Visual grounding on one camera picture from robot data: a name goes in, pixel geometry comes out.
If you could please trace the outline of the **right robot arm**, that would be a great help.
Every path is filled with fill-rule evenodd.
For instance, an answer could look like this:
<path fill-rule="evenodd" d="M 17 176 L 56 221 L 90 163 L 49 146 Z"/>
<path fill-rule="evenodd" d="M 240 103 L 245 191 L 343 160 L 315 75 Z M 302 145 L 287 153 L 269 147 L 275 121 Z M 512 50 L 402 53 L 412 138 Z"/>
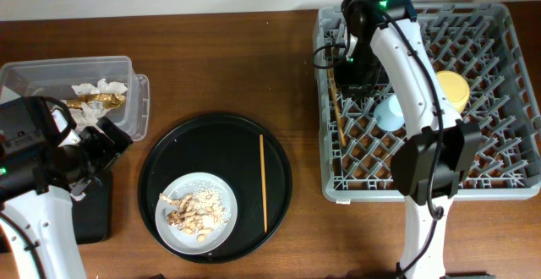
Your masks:
<path fill-rule="evenodd" d="M 391 158 L 406 206 L 399 278 L 444 278 L 446 220 L 473 164 L 481 130 L 466 123 L 440 86 L 411 0 L 343 0 L 348 38 L 333 63 L 340 86 L 364 87 L 384 71 L 405 119 L 407 139 Z"/>

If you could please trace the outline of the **white gold wrapper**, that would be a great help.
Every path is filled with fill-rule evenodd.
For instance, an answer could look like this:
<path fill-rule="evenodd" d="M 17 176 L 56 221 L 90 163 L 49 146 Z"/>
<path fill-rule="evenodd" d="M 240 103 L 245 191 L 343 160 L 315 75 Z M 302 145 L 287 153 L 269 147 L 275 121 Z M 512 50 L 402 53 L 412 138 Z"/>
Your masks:
<path fill-rule="evenodd" d="M 72 85 L 76 97 L 63 100 L 78 128 L 96 126 L 100 118 L 125 104 L 128 87 L 121 82 L 100 79 L 96 85 Z"/>

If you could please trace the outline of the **wooden chopstick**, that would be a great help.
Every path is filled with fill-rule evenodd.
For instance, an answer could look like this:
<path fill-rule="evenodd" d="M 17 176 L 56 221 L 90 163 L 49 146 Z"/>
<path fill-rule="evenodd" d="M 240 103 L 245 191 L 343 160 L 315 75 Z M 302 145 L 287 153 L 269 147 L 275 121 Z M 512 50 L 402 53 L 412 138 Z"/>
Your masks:
<path fill-rule="evenodd" d="M 336 82 L 334 77 L 334 70 L 333 69 L 327 69 L 326 75 L 329 83 L 329 89 L 331 93 L 331 100 L 333 104 L 333 109 L 335 113 L 336 118 L 336 126 L 338 130 L 338 138 L 341 148 L 345 148 L 347 146 L 346 137 L 343 132 L 342 128 L 342 117 L 341 117 L 341 111 L 337 100 L 337 91 L 336 91 Z"/>
<path fill-rule="evenodd" d="M 260 143 L 260 179 L 261 179 L 261 194 L 262 194 L 262 209 L 264 232 L 268 232 L 268 213 L 267 213 L 267 195 L 266 195 L 266 175 L 265 175 L 265 141 L 263 134 L 259 136 Z"/>

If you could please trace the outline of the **blue cup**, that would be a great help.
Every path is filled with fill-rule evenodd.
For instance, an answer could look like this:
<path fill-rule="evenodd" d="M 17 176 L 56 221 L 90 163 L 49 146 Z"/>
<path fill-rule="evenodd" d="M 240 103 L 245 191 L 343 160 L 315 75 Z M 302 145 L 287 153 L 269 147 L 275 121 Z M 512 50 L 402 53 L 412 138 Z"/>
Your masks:
<path fill-rule="evenodd" d="M 405 119 L 395 94 L 390 95 L 375 108 L 374 118 L 377 126 L 386 132 L 397 131 L 404 125 Z"/>

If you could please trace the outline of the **food scraps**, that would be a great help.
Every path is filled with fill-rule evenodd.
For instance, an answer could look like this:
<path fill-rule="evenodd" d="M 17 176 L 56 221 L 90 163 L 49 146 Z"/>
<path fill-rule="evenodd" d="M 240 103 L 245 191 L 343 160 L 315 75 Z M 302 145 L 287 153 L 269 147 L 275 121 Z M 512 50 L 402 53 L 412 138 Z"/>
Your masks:
<path fill-rule="evenodd" d="M 159 195 L 174 209 L 166 213 L 167 224 L 178 231 L 195 236 L 199 242 L 225 226 L 230 218 L 230 209 L 222 202 L 221 193 L 215 188 L 199 188 L 180 199 Z"/>

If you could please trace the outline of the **grey plate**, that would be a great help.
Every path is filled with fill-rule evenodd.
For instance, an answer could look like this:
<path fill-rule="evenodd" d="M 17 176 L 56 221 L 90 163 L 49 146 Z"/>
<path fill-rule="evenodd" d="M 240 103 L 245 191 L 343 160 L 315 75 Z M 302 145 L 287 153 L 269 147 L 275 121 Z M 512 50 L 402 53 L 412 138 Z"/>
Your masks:
<path fill-rule="evenodd" d="M 195 236 L 184 234 L 167 224 L 166 213 L 172 211 L 174 207 L 160 201 L 158 196 L 155 212 L 157 232 L 167 246 L 180 254 L 207 254 L 217 249 L 229 238 L 237 221 L 238 204 L 235 194 L 230 186 L 216 175 L 206 172 L 186 174 L 171 182 L 160 194 L 164 194 L 171 199 L 180 199 L 185 194 L 192 193 L 199 188 L 218 189 L 223 204 L 230 209 L 231 218 L 225 226 L 212 232 L 205 241 L 199 242 Z"/>

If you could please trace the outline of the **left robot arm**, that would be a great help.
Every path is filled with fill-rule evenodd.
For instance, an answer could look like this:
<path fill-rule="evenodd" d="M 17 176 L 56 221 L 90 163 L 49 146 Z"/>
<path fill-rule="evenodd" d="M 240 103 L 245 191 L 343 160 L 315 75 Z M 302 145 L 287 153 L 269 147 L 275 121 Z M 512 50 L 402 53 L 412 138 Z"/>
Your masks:
<path fill-rule="evenodd" d="M 80 134 L 67 105 L 23 96 L 1 105 L 1 228 L 21 278 L 84 278 L 74 196 L 133 143 L 109 118 Z"/>

